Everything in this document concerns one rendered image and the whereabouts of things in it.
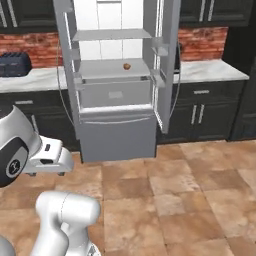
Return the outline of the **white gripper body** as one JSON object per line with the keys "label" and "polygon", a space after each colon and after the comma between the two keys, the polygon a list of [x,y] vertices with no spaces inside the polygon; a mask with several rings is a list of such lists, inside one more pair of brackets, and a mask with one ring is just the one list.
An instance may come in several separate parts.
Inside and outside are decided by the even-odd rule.
{"label": "white gripper body", "polygon": [[33,155],[23,170],[23,173],[66,173],[74,168],[72,154],[64,147],[57,150],[40,150]]}

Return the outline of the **grey fridge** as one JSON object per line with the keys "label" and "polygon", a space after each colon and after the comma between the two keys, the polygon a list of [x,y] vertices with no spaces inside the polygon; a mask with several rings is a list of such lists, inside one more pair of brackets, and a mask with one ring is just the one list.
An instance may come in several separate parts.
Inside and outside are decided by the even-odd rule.
{"label": "grey fridge", "polygon": [[181,0],[53,0],[83,161],[148,158],[169,129]]}

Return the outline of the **grey left fridge door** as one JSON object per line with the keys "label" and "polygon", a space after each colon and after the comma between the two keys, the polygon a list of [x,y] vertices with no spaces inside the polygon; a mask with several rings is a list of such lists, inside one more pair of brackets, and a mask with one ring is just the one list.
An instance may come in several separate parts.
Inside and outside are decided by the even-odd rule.
{"label": "grey left fridge door", "polygon": [[70,107],[76,139],[80,139],[79,107],[75,84],[81,81],[78,74],[81,56],[79,43],[73,38],[77,32],[74,0],[53,0],[56,24],[62,51],[66,84],[69,93]]}

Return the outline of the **grey fridge door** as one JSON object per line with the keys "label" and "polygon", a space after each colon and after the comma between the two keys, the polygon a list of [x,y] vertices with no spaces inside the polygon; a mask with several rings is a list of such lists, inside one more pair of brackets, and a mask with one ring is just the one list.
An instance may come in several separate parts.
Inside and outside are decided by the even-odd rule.
{"label": "grey fridge door", "polygon": [[153,109],[163,133],[169,130],[181,0],[144,0],[143,60],[153,82]]}
{"label": "grey fridge door", "polygon": [[79,107],[75,84],[81,81],[78,74],[81,56],[79,43],[73,38],[77,32],[74,0],[53,0],[56,24],[62,51],[66,84],[69,93],[70,107],[76,139],[80,139]]}

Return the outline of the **grey fridge crisper drawer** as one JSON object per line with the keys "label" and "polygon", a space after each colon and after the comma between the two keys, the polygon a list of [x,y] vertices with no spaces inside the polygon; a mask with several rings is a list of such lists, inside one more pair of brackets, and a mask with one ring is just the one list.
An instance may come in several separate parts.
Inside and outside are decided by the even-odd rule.
{"label": "grey fridge crisper drawer", "polygon": [[151,101],[150,80],[87,84],[79,92],[83,108],[147,104]]}

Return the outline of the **grey fridge shelf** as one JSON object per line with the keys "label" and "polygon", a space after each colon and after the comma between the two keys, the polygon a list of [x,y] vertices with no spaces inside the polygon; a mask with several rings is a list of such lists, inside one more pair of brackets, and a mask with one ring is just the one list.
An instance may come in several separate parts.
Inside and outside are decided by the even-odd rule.
{"label": "grey fridge shelf", "polygon": [[149,32],[144,29],[106,29],[106,30],[78,30],[73,41],[122,40],[122,39],[148,39]]}
{"label": "grey fridge shelf", "polygon": [[[129,70],[123,64],[131,65]],[[79,73],[83,79],[106,79],[149,76],[150,70],[143,59],[83,60]]]}

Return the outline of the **grey right fridge door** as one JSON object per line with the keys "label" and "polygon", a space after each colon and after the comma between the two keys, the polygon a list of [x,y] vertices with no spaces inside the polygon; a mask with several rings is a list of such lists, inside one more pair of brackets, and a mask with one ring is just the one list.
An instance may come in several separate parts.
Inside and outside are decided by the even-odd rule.
{"label": "grey right fridge door", "polygon": [[181,0],[144,0],[143,60],[153,82],[153,109],[163,133],[169,130]]}

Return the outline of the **black base cupboards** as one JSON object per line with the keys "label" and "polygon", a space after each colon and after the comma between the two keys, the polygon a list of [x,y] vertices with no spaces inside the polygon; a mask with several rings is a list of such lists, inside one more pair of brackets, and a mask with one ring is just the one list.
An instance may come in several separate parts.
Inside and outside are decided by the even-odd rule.
{"label": "black base cupboards", "polygon": [[[226,140],[231,132],[246,81],[214,81],[182,83],[178,100],[163,134],[157,128],[157,143],[169,144],[209,140]],[[195,90],[209,90],[209,94],[195,95]],[[202,123],[198,124],[201,104],[205,105]],[[196,118],[191,125],[193,106],[197,105]]]}
{"label": "black base cupboards", "polygon": [[[67,110],[71,114],[68,91],[64,89],[62,94]],[[34,104],[15,104],[15,101],[22,100],[33,100]],[[34,115],[40,135],[62,140],[70,151],[80,149],[74,127],[66,115],[58,90],[0,93],[0,104],[16,105],[31,123],[31,115]]]}

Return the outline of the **grey freezer drawer front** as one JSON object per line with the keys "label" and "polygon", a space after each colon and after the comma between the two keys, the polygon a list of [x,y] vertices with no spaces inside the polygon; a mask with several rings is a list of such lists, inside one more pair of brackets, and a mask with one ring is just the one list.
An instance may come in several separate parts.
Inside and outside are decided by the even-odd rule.
{"label": "grey freezer drawer front", "polygon": [[81,125],[80,148],[84,162],[151,158],[156,156],[155,115],[150,120],[112,125]]}

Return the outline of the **dark blue toaster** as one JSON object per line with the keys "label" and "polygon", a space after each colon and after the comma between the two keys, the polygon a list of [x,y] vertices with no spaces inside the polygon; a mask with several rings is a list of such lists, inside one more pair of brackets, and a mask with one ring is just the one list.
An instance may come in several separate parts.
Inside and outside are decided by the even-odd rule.
{"label": "dark blue toaster", "polygon": [[0,55],[0,77],[23,77],[32,69],[26,52],[5,52]]}

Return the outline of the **black tall cupboard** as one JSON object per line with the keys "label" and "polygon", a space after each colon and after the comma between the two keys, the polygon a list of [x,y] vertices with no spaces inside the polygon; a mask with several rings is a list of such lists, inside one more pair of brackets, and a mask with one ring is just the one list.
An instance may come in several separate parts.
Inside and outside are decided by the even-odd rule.
{"label": "black tall cupboard", "polygon": [[245,73],[245,83],[230,141],[256,139],[256,26],[228,29],[222,60]]}

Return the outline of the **black wall cupboards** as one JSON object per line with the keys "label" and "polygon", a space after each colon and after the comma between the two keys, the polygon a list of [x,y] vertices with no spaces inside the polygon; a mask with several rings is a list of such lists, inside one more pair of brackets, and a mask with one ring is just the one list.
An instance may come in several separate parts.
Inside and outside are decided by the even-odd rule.
{"label": "black wall cupboards", "polygon": [[254,0],[182,0],[180,27],[246,26]]}
{"label": "black wall cupboards", "polygon": [[56,31],[53,0],[0,0],[0,34]]}

